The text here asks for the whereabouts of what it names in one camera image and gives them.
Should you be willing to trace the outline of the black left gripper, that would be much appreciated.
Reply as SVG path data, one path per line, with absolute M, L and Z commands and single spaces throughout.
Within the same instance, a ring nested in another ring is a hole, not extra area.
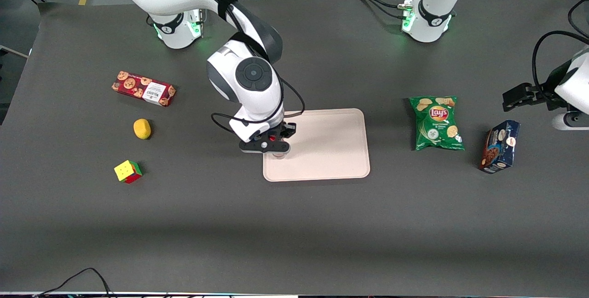
M 504 112 L 509 112 L 515 108 L 524 105 L 545 104 L 548 111 L 555 111 L 559 108 L 566 108 L 567 102 L 554 92 L 554 88 L 547 88 L 547 83 L 539 86 L 532 86 L 530 83 L 522 83 L 509 89 L 502 94 L 502 108 Z

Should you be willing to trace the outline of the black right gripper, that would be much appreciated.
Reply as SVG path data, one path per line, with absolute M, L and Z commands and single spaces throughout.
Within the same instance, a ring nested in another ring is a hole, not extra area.
M 270 128 L 264 133 L 253 138 L 252 143 L 257 148 L 289 148 L 286 139 L 296 134 L 297 124 L 294 122 L 281 122 L 278 126 Z

